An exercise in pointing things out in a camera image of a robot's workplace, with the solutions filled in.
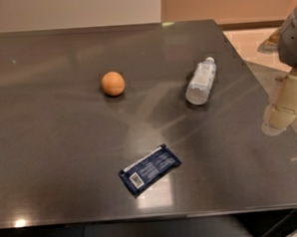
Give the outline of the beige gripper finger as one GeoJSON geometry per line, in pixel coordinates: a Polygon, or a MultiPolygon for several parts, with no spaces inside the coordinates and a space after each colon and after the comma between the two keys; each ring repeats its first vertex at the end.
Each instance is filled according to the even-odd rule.
{"type": "Polygon", "coordinates": [[[297,72],[290,72],[281,83],[268,123],[279,129],[287,128],[297,117],[297,72]]]}

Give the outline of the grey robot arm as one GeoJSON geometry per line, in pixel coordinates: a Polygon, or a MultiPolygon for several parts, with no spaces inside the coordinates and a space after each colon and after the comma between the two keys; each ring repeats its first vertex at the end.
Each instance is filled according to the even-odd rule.
{"type": "Polygon", "coordinates": [[[275,128],[285,129],[297,117],[297,5],[280,30],[279,60],[292,70],[281,83],[268,123],[275,128]]]}

